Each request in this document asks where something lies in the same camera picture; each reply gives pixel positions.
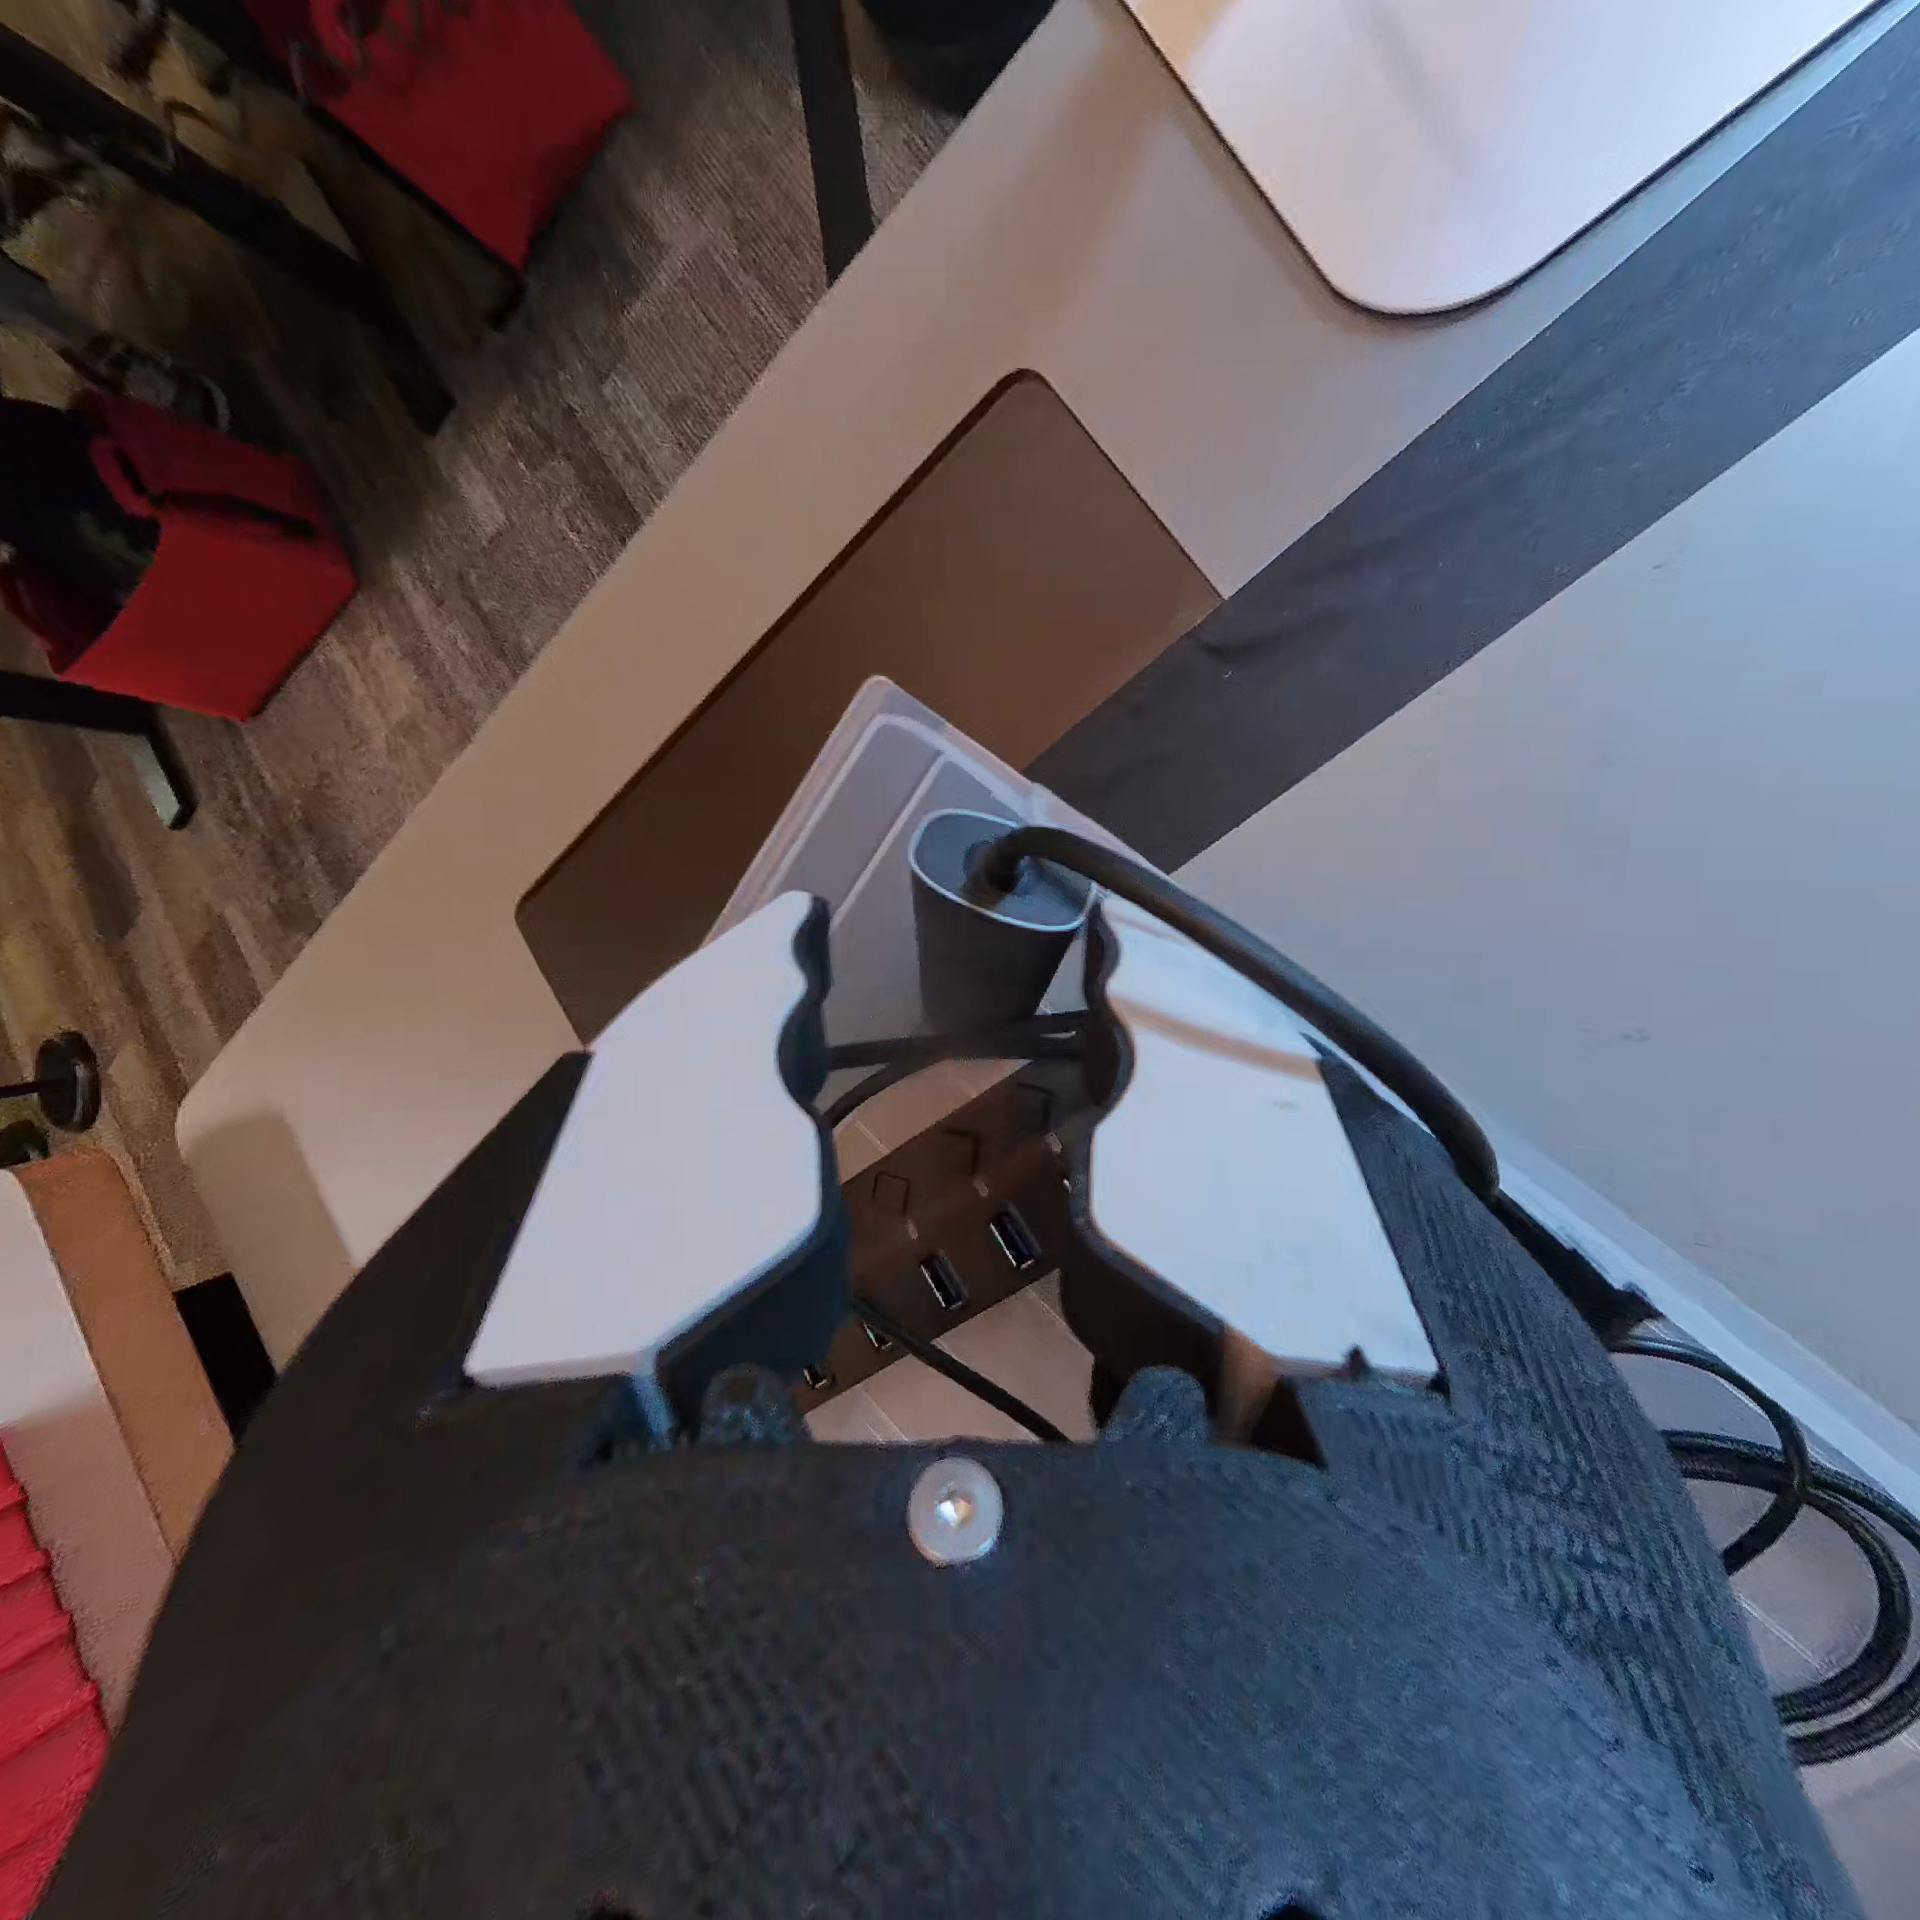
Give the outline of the red ribbed bin white label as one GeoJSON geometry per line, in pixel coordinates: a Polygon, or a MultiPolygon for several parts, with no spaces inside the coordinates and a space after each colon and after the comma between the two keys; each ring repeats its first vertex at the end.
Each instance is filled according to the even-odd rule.
{"type": "Polygon", "coordinates": [[[84,1650],[55,1508],[3,1450],[3,1915],[27,1917],[104,1768],[102,1683],[84,1650]]]}

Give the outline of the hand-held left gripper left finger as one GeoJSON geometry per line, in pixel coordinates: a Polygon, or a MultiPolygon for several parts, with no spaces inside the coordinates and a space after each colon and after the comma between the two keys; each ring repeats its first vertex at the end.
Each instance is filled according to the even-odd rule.
{"type": "Polygon", "coordinates": [[[621,1379],[647,1431],[739,1364],[783,1384],[848,1319],[828,1079],[829,908],[782,893],[590,1047],[463,1357],[483,1388],[621,1379]]]}

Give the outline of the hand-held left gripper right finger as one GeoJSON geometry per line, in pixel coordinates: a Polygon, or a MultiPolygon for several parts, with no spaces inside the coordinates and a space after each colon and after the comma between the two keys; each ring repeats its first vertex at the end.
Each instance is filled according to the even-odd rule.
{"type": "Polygon", "coordinates": [[[1307,1024],[1125,901],[1092,908],[1086,1003],[1061,1293],[1095,1370],[1182,1370],[1232,1437],[1283,1384],[1438,1388],[1307,1024]]]}

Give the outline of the clear plastic bin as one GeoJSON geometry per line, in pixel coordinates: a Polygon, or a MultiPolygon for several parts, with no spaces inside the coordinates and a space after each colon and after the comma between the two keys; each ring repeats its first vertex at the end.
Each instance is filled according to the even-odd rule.
{"type": "MultiPolygon", "coordinates": [[[[918,1021],[907,851],[934,810],[984,811],[1013,826],[1061,813],[1036,783],[959,738],[891,680],[873,678],[806,767],[708,938],[717,939],[779,893],[823,898],[831,912],[833,978],[856,998],[849,1032],[875,1038],[885,1016],[918,1021]]],[[[1916,1514],[1824,1450],[1776,1395],[1641,1310],[1636,1296],[1605,1310],[1599,1339],[1636,1367],[1709,1379],[1712,1408],[1745,1404],[1772,1429],[1763,1442],[1715,1431],[1697,1412],[1691,1426],[1667,1432],[1684,1478],[1767,1500],[1735,1536],[1735,1544],[1751,1547],[1748,1560],[1835,1531],[1875,1579],[1877,1613],[1857,1654],[1773,1699],[1796,1766],[1835,1765],[1901,1739],[1913,1744],[1916,1514]]]]}

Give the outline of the black usb hub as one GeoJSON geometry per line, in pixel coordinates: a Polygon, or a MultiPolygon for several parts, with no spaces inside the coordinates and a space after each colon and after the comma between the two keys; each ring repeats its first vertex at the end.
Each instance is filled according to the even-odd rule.
{"type": "Polygon", "coordinates": [[[852,1306],[796,1398],[814,1411],[1054,1275],[1067,1245],[1076,1060],[936,1063],[831,1126],[852,1306]],[[891,1330],[910,1332],[902,1349],[891,1330]]]}

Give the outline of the black round floor base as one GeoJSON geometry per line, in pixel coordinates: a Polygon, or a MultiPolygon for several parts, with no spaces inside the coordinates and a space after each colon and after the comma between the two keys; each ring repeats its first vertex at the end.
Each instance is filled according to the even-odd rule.
{"type": "Polygon", "coordinates": [[[1052,3],[861,3],[901,64],[1000,67],[1054,8],[1052,3]]]}

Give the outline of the red bag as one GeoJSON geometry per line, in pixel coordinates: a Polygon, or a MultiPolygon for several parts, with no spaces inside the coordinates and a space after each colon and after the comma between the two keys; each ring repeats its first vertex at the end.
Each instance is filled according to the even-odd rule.
{"type": "Polygon", "coordinates": [[[60,680],[246,723],[356,592],[313,471],[144,399],[3,399],[5,611],[60,680]]]}
{"type": "Polygon", "coordinates": [[[515,277],[633,92],[569,3],[244,3],[304,108],[515,277]]]}

